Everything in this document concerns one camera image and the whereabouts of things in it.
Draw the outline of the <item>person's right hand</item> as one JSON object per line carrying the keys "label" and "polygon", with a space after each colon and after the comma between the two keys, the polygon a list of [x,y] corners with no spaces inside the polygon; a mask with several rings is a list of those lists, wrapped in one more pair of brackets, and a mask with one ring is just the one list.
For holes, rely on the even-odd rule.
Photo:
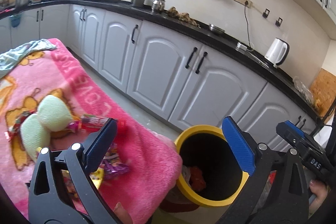
{"label": "person's right hand", "polygon": [[326,199],[328,188],[323,182],[318,180],[311,180],[309,188],[311,192],[316,195],[316,198],[309,206],[309,213],[314,214]]}

